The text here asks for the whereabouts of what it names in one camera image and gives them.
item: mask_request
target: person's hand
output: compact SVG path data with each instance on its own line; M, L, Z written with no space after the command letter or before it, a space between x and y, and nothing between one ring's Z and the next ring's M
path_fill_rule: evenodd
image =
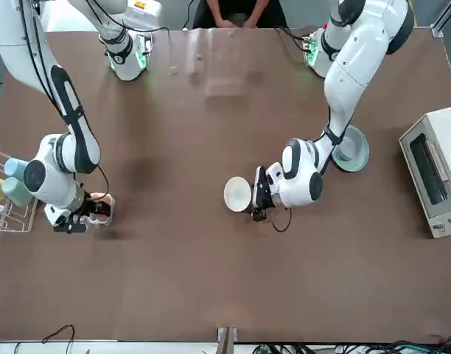
M216 23L217 27L219 28L235 28L237 27L234 23L230 22L229 20L220 20L218 23Z
M251 20L250 18L245 21L243 24L243 28L256 28L256 22L254 20Z

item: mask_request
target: white bowl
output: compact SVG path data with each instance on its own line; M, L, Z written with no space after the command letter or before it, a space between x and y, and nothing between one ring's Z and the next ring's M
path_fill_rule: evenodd
M242 177L233 177L224 187L224 201L233 212L243 212L252 199L252 190L247 180Z

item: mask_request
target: metal bracket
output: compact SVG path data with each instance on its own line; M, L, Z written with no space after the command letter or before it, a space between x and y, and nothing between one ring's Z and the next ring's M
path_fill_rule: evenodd
M216 354L233 354L234 342L237 342L237 329L235 327L219 327L217 340L219 345Z
M445 24L447 24L447 22L450 19L451 19L451 1L443 9L443 11L438 16L438 18L435 20L435 22L430 25L430 28L432 30L432 35L434 38L441 38L444 36L444 33L442 32L442 30L443 30Z

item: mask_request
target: oven door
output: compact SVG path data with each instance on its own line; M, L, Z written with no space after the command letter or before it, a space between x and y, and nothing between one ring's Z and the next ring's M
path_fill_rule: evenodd
M451 175L428 119L421 120L401 142L427 216L450 211Z

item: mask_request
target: person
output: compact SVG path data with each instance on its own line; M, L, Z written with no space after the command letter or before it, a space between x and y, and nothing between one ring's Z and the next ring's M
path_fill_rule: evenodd
M287 27L279 0L200 0L193 28L238 27L232 20L237 14L245 15L241 27Z

